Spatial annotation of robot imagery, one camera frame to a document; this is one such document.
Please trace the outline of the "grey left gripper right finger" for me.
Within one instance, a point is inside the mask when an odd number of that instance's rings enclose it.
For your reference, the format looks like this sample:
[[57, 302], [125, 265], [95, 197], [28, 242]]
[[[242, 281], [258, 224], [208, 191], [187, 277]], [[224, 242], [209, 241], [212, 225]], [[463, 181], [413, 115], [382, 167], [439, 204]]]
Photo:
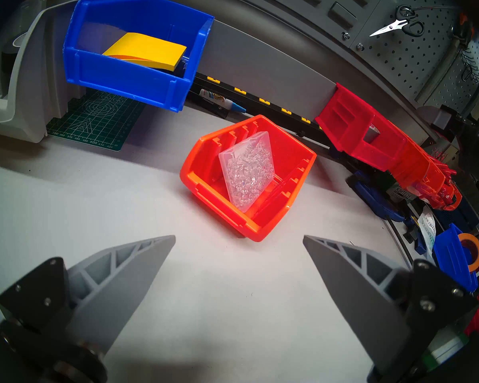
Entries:
[[410, 270], [374, 250], [313, 235], [303, 245], [342, 316], [373, 361], [371, 372], [428, 372], [424, 355], [479, 301], [426, 259]]

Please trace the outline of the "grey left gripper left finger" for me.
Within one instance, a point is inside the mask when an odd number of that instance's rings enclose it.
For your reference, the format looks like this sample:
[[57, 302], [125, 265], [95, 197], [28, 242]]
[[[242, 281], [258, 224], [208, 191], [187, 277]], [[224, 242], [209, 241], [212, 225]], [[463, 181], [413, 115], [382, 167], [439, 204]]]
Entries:
[[50, 257], [0, 294], [0, 310], [36, 334], [108, 352], [175, 243], [166, 235], [119, 245], [70, 268]]

